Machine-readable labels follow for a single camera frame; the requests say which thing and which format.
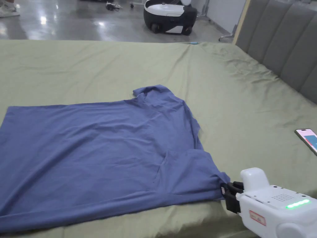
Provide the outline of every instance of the wrinkled sheet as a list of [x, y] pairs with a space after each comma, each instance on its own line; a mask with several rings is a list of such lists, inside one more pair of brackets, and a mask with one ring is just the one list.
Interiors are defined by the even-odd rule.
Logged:
[[[259, 167], [271, 184], [317, 195], [317, 157], [294, 134], [317, 131], [317, 106], [234, 45], [11, 40], [0, 49], [1, 118], [11, 105], [119, 101], [162, 84], [186, 101], [204, 150], [231, 180]], [[254, 237], [223, 207], [169, 206], [28, 237]]]

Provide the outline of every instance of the shoe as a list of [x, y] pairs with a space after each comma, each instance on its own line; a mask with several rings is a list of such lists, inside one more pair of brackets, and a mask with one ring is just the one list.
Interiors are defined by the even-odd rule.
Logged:
[[16, 7], [13, 5], [10, 6], [5, 1], [3, 1], [2, 6], [0, 7], [0, 17], [14, 17], [19, 16], [20, 13], [17, 11]]

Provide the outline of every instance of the shiny floor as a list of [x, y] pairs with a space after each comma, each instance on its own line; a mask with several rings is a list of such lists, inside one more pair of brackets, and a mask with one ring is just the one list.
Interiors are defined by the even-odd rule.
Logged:
[[19, 17], [0, 18], [0, 39], [97, 40], [130, 42], [216, 42], [225, 32], [199, 18], [190, 36], [154, 34], [144, 24], [142, 6], [108, 11], [100, 1], [16, 0]]

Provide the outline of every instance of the white wall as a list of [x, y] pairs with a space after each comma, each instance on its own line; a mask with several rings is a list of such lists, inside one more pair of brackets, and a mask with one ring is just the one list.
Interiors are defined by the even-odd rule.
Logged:
[[245, 0], [210, 0], [207, 16], [232, 33], [234, 25], [238, 24], [244, 4]]
[[205, 4], [206, 0], [192, 0], [191, 5], [198, 10], [198, 12], [201, 12], [203, 9], [203, 6]]

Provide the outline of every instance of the gray headboard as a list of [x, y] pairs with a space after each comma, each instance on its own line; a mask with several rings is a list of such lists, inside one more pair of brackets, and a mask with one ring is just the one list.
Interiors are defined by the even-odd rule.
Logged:
[[317, 12], [251, 0], [236, 45], [317, 103]]

